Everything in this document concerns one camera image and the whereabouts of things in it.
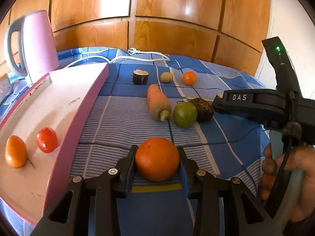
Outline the person's right hand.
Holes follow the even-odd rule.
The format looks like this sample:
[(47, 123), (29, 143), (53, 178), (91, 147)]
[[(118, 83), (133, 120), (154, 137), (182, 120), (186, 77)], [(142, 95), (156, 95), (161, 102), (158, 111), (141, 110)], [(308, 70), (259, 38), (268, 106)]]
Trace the person's right hand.
[[(258, 194), (262, 200), (267, 200), (275, 182), (275, 171), (283, 161), (284, 155), (272, 159), (272, 149), (268, 145), (264, 150), (265, 160), (262, 163), (262, 180)], [(306, 219), (314, 209), (314, 147), (297, 147), (292, 149), (285, 170), (300, 169), (304, 172), (302, 194), (290, 217), (292, 222), (300, 222)]]

